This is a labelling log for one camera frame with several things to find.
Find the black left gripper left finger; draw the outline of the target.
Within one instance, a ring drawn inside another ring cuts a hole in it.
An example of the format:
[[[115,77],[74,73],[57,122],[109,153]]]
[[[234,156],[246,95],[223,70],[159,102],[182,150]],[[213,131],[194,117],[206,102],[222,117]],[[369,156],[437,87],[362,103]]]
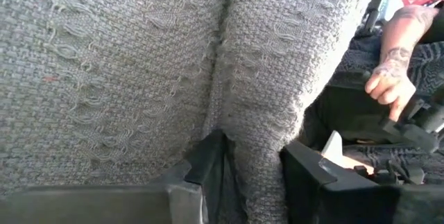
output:
[[[2,224],[208,224],[218,221],[226,138],[215,130],[142,186],[33,187],[1,203]]]

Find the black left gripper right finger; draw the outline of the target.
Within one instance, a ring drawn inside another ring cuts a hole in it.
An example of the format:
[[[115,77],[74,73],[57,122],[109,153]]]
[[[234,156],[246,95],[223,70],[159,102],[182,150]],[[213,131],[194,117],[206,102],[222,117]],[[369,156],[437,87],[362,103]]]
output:
[[[280,153],[289,222],[443,224],[443,186],[378,184],[295,142]]]

